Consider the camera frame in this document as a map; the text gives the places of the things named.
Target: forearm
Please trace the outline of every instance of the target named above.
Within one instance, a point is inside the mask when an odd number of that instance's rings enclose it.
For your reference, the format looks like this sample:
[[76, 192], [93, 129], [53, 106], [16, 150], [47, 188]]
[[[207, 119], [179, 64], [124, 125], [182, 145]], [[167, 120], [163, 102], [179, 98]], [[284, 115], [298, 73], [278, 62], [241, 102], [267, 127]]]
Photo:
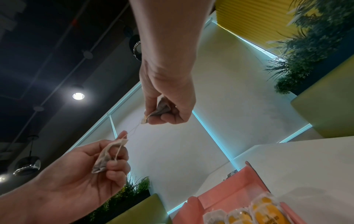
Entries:
[[40, 197], [27, 183], [0, 197], [0, 223], [37, 223], [40, 206]]
[[170, 76], [188, 74], [212, 0], [130, 0], [138, 24], [143, 59]]

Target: open cardboard box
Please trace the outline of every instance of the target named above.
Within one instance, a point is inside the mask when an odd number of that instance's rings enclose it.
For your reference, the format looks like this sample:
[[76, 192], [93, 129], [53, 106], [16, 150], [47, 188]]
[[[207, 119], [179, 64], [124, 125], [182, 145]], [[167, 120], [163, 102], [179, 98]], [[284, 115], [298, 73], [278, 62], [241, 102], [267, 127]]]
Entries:
[[[246, 167], [199, 197], [190, 197], [184, 203], [173, 224], [204, 224], [203, 215], [210, 211], [232, 210], [248, 207], [262, 192], [270, 192], [257, 172], [246, 162]], [[291, 208], [281, 202], [281, 207], [294, 224], [306, 224]]]

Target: tea bag string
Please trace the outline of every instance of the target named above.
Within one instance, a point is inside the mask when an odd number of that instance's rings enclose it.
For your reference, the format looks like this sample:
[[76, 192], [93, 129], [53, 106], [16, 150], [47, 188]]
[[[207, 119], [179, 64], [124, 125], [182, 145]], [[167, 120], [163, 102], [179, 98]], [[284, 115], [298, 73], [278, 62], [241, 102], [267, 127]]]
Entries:
[[[132, 135], [135, 134], [135, 131], [139, 127], [139, 125], [140, 125], [140, 122], [139, 122], [139, 124], [137, 126], [135, 126], [133, 129], [131, 129], [125, 136], [123, 136], [123, 138], [125, 138], [130, 132], [133, 132]], [[121, 150], [121, 147], [122, 147], [122, 144], [119, 146], [118, 151], [115, 154], [115, 157], [114, 157], [115, 161], [117, 161], [117, 156], [118, 156], [119, 151]]]

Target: planter box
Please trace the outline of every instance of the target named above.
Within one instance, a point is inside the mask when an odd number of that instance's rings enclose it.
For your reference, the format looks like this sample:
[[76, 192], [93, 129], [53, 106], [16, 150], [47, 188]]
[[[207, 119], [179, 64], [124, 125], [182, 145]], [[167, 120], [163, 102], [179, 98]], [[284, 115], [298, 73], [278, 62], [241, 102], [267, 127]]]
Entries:
[[340, 43], [338, 50], [331, 54], [325, 60], [319, 62], [314, 70], [309, 74], [308, 77], [304, 79], [301, 85], [298, 88], [292, 90], [292, 93], [295, 95], [300, 95], [310, 86], [315, 84], [322, 77], [327, 75], [330, 71], [335, 69], [345, 60], [354, 55], [354, 29], [348, 32], [348, 34], [343, 38]]
[[142, 202], [143, 200], [145, 200], [148, 197], [150, 197], [149, 190], [143, 191], [140, 194], [137, 194], [137, 195], [133, 196], [132, 198], [129, 198], [129, 199], [123, 201], [122, 203], [117, 204], [114, 207], [110, 207], [110, 209], [106, 213], [104, 213], [104, 215], [103, 214], [97, 215], [93, 222], [90, 222], [90, 218], [85, 216], [85, 217], [75, 221], [74, 224], [84, 224], [84, 223], [85, 224], [90, 224], [90, 223], [92, 223], [92, 224], [106, 224], [107, 222], [111, 221], [112, 219], [114, 219], [118, 215], [122, 214], [126, 210], [139, 204], [140, 202]]

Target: person's left hand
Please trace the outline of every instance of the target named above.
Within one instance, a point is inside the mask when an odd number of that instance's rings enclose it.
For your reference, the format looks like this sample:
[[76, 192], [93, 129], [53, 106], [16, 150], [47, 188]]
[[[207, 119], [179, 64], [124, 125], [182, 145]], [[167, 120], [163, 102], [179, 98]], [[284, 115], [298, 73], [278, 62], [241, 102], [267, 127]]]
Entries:
[[[126, 134], [122, 131], [117, 139]], [[111, 142], [101, 140], [75, 148], [28, 183], [34, 189], [35, 200], [41, 200], [35, 223], [71, 223], [97, 209], [123, 188], [131, 169], [125, 147], [121, 147], [117, 161], [107, 163], [107, 171], [91, 173], [99, 153]], [[110, 149], [112, 158], [118, 148]]]

